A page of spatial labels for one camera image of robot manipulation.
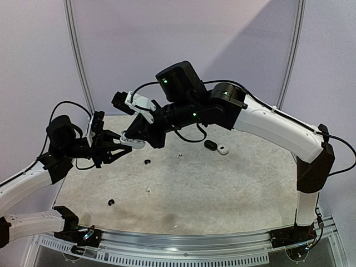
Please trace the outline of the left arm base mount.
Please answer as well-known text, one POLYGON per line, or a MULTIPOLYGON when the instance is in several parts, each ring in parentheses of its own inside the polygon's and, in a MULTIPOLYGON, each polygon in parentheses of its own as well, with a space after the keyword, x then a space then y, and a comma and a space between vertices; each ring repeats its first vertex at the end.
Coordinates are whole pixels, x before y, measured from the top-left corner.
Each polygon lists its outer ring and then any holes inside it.
POLYGON ((98 248, 101 243, 103 231, 92 225, 89 228, 79 226, 70 231, 54 233, 54 237, 76 244, 77 246, 90 246, 98 248))

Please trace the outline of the small white charging case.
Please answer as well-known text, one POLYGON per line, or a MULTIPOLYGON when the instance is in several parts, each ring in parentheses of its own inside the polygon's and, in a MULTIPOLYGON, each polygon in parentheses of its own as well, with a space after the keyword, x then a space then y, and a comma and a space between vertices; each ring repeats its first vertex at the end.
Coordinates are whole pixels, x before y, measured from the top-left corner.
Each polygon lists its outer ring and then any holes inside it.
POLYGON ((217 151, 221 155, 227 155, 229 153, 229 149, 225 145, 218 145, 217 151))

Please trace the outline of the white oval charging case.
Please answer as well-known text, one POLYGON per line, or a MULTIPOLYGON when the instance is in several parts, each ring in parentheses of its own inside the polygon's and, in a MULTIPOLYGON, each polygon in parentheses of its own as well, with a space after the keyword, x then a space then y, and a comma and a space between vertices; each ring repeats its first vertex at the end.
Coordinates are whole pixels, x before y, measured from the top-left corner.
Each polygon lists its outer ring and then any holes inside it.
POLYGON ((145 147, 146 142, 139 139, 130 139, 126 136, 126 131, 121 132, 120 144, 129 146, 133 149, 142 149, 145 147))

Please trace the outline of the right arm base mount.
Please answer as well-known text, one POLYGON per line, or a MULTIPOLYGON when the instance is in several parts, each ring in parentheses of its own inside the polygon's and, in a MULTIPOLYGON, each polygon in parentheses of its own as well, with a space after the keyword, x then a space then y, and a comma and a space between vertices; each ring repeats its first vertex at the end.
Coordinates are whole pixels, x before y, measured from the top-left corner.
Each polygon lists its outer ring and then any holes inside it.
POLYGON ((287 228, 271 230, 269 231, 269 235, 272 247, 279 248, 304 243, 312 239, 311 244, 307 244, 305 248, 305 250, 311 250, 320 241, 323 234, 324 223, 318 223, 318 226, 320 229, 320 235, 318 237, 313 224, 309 226, 298 226, 295 224, 287 228))

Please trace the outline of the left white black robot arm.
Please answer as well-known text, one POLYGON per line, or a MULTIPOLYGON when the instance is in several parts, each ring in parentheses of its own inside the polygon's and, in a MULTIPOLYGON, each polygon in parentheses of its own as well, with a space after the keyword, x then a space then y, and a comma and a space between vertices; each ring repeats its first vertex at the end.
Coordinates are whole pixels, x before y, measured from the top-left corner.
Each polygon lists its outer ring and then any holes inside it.
POLYGON ((21 237, 48 232, 78 244, 92 237, 93 228, 80 227, 78 217, 65 206, 20 215, 8 214, 8 210, 36 191, 64 179, 73 168, 74 159, 90 159, 100 168, 131 152, 134 143, 125 135, 103 129, 103 115, 96 112, 92 116, 87 136, 67 115, 54 118, 46 128, 48 151, 1 184, 1 247, 21 237))

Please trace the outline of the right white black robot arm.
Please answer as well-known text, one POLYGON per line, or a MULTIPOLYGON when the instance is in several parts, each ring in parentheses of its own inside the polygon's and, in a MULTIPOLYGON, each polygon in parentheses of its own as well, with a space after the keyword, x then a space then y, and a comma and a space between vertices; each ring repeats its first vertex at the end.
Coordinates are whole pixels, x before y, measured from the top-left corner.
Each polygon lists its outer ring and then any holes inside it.
POLYGON ((214 81, 214 87, 208 90, 188 61, 162 70, 155 82, 161 86, 168 104, 160 107, 135 90, 129 92, 125 104, 137 112, 137 117, 125 136, 160 149, 170 131, 178 132, 192 124, 215 124, 258 136, 290 151, 296 156, 298 198, 295 225, 287 235, 294 243, 306 237, 319 192, 335 161, 327 127, 307 125, 259 100, 234 81, 214 81))

